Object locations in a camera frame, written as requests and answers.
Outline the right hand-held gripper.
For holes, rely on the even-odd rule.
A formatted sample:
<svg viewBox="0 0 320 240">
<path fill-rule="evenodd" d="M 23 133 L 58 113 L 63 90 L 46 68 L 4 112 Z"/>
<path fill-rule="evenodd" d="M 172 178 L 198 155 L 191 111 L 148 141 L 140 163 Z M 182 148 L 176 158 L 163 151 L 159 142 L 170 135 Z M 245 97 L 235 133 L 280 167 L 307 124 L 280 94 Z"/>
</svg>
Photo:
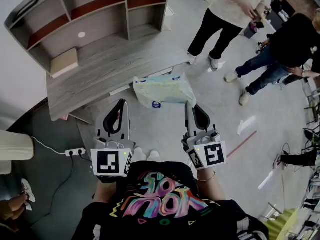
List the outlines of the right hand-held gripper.
<svg viewBox="0 0 320 240">
<path fill-rule="evenodd" d="M 186 134 L 181 142 L 196 170 L 227 162 L 226 142 L 216 126 L 215 114 L 204 104 L 185 103 Z"/>
</svg>

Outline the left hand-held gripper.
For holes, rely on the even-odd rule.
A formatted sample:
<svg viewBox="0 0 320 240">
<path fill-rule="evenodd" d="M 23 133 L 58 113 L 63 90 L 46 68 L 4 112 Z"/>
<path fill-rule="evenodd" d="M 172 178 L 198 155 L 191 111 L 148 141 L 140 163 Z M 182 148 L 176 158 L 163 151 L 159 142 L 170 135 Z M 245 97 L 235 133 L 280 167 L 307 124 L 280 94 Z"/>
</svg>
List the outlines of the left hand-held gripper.
<svg viewBox="0 0 320 240">
<path fill-rule="evenodd" d="M 95 120 L 93 173 L 100 178 L 125 178 L 136 143 L 130 140 L 129 106 L 125 99 L 109 105 Z"/>
</svg>

